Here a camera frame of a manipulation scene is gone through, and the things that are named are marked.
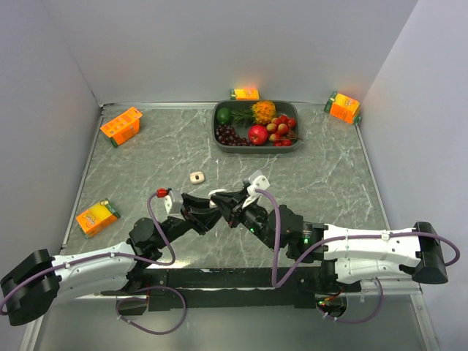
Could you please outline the white earbuds charging case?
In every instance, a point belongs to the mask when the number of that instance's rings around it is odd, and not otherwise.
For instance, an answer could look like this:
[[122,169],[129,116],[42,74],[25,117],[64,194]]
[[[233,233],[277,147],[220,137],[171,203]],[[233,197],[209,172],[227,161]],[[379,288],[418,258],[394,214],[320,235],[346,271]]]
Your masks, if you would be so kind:
[[226,190],[225,189],[215,189],[208,193],[209,199],[209,208],[216,208],[226,200]]

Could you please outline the pink earbuds charging case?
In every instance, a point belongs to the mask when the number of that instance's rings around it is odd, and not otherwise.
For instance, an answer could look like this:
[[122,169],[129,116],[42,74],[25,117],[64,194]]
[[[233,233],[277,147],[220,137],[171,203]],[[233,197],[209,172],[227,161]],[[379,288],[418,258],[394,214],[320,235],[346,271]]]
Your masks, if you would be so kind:
[[194,185],[201,184],[205,181],[205,175],[201,171],[193,172],[189,175],[189,180]]

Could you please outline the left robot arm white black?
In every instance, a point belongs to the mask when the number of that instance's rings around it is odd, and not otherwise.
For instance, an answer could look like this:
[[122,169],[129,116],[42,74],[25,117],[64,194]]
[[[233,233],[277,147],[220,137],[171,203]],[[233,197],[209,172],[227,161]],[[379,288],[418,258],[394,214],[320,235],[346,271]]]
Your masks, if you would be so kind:
[[159,222],[149,211],[135,222],[128,239],[108,248],[55,256],[47,249],[32,252],[1,279],[1,315],[19,326],[43,316],[55,302],[104,291],[138,293],[145,283],[141,272],[164,265],[162,249],[169,250],[166,264],[172,265],[174,240],[190,230],[204,235],[222,217],[209,200],[191,195],[169,194],[165,206],[166,220]]

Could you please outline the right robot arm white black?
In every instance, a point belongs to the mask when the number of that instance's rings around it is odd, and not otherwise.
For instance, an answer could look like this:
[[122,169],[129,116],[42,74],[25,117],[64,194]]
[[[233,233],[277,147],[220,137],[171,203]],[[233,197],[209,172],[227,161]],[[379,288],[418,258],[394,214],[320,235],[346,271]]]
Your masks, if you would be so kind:
[[445,239],[428,222],[403,230],[357,230],[307,222],[261,189],[217,191],[209,198],[231,228],[243,225],[273,251],[274,287],[281,287],[292,274],[278,277],[282,248],[294,268],[319,261],[320,285],[331,292],[343,284],[385,276],[408,276],[421,284],[448,282],[449,264],[441,247]]

